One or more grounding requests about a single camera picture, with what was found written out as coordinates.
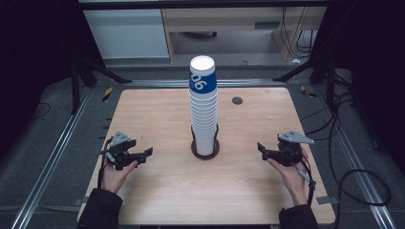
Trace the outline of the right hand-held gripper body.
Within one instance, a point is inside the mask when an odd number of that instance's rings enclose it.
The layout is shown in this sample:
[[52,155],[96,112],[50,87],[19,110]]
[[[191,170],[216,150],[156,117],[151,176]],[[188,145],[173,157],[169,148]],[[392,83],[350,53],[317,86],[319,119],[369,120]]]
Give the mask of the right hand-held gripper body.
[[295,130],[290,130],[283,134],[278,134],[278,148],[281,154],[280,164],[292,166],[300,162],[303,158],[301,144],[313,144],[314,141]]

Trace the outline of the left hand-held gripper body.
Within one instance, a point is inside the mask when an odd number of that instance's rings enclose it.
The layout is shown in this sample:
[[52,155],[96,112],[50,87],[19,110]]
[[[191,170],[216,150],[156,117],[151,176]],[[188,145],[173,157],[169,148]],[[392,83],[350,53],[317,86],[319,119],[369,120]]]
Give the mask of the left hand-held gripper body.
[[107,156],[108,160],[115,166],[115,169],[120,171],[136,160],[136,156],[128,152],[136,144],[137,141],[135,139],[117,131],[107,140],[103,154]]

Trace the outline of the dark wire cup holder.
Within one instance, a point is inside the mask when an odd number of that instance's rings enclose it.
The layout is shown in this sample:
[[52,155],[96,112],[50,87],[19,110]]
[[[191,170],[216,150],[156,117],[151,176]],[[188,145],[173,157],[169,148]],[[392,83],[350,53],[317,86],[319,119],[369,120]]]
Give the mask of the dark wire cup holder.
[[220,151],[220,142],[217,139],[217,135],[218,135],[218,132],[219,132],[219,125],[218,124],[216,125],[216,132],[215,132],[214,137],[213,137],[214,144],[213,144],[213,147],[212,147],[212,153],[207,155],[207,156],[203,156],[203,155],[200,155],[198,153],[198,151],[197,151],[198,148],[197,148],[197,145],[196,145],[197,143],[196,143],[195,133],[194,133],[193,127],[191,126],[190,128],[191,128],[191,134],[192,134],[192,137],[193,137],[193,140],[192,140],[191,146],[190,146],[193,156],[195,156],[196,158],[201,159],[201,160],[209,160],[209,159],[212,159],[215,156],[217,156],[217,154]]

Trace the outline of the stack of white paper cups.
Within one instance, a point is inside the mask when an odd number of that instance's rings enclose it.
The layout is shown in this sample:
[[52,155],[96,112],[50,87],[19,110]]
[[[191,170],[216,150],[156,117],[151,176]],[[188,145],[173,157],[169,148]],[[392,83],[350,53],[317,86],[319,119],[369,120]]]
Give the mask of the stack of white paper cups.
[[217,133],[218,93],[197,94],[189,91],[192,132],[199,156],[209,156],[214,152]]

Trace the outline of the blue banded white paper cup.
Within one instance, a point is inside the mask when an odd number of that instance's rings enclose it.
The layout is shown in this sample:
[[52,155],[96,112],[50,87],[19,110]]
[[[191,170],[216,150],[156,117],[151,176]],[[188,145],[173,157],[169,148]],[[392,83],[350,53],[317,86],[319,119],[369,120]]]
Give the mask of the blue banded white paper cup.
[[199,55],[190,61],[189,88],[196,94],[210,94],[217,88],[215,61],[210,56]]

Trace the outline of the person's left hand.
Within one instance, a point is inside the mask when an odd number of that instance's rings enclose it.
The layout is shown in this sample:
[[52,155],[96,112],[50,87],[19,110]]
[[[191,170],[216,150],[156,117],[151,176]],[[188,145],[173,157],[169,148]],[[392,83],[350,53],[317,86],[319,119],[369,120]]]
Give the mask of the person's left hand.
[[134,161],[122,170],[116,170],[110,163],[105,163],[103,166],[103,176],[101,179],[101,188],[105,191],[116,194],[127,176],[138,166],[138,162]]

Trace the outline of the person's right hand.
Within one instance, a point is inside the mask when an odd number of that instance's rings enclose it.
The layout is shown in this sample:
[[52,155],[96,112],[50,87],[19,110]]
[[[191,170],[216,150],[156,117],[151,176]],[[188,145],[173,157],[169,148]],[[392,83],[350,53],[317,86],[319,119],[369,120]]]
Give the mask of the person's right hand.
[[306,196],[305,179],[299,174],[300,171],[303,173],[307,171],[305,166],[299,162],[294,166],[285,167],[272,158],[269,158],[267,162],[280,173],[292,198],[293,205],[298,206],[307,204],[308,200]]

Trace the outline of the black metal stand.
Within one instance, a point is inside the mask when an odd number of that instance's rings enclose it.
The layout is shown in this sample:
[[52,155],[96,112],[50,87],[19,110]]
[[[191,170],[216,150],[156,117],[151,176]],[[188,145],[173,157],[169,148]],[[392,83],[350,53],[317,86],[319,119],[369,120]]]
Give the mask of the black metal stand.
[[80,106],[79,80],[82,80],[86,87],[94,87],[96,84],[96,77],[93,75],[93,71],[102,73],[119,84],[131,83],[131,80],[118,76],[117,74],[109,71],[106,67],[98,65],[89,58],[76,59],[71,65],[73,115],[78,111]]
[[334,111],[334,79],[335,79],[335,57],[332,55],[317,55],[312,57],[306,63],[298,66],[283,76],[274,78],[276,82],[286,82],[298,73],[306,69],[313,68],[309,78],[311,84],[319,84],[324,78],[327,79],[326,102],[332,111]]

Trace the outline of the white cabinet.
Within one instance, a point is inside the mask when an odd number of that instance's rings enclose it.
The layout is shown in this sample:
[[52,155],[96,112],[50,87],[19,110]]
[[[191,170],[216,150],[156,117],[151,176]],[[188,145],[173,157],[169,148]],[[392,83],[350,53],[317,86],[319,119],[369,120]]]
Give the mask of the white cabinet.
[[167,58],[160,10],[86,10],[103,59]]

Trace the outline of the light wooden desk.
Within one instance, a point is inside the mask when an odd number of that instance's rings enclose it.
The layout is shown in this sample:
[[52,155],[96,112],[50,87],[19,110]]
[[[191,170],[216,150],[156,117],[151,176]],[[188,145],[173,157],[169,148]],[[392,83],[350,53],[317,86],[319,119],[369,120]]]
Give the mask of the light wooden desk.
[[169,57],[179,32],[272,31],[284,60],[290,60],[301,31],[318,31],[326,7],[162,10]]

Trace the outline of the metal floor rail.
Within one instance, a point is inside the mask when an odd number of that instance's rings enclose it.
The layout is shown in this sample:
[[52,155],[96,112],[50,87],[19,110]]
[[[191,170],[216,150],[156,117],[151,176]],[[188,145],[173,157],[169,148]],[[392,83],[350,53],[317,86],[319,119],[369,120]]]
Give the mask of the metal floor rail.
[[[133,80],[125,83],[126,87],[136,89],[177,89],[187,88],[187,80]],[[254,87],[284,87],[285,82],[273,81],[272,79],[219,79],[217,86],[220,88],[254,88]]]
[[[330,129],[328,133],[328,156],[330,171],[333,180],[336,181],[338,187],[337,195],[340,197],[344,194],[344,182],[353,176],[363,198],[359,198],[357,202],[366,204],[370,207],[373,217],[379,229],[397,229],[394,219],[387,208],[387,204],[392,200],[392,191],[388,183],[378,174],[367,170],[363,162],[358,157],[357,152],[354,150],[349,138],[341,126],[339,113],[332,111],[326,102],[326,90],[316,86],[315,91],[319,99],[326,109],[326,113],[330,119]],[[339,109],[342,105],[341,100],[346,96],[338,95],[334,98],[333,108]],[[334,171],[332,162],[332,141],[336,139],[339,146],[342,148],[341,152],[349,163],[350,170],[345,172],[343,176],[338,177]]]
[[89,96],[93,92],[93,88],[85,87],[83,90],[83,95],[79,99],[79,105],[77,110],[70,115],[67,124],[65,125],[62,134],[57,140],[53,147],[53,150],[45,163],[41,173],[36,180],[35,184],[30,191],[30,194],[24,201],[24,204],[19,208],[15,219],[11,225],[11,229],[26,229],[36,207],[39,204],[40,199],[42,199],[46,188],[53,176],[53,173],[63,156],[65,149],[70,142],[70,139],[75,131],[75,127],[82,117],[82,114],[87,106]]

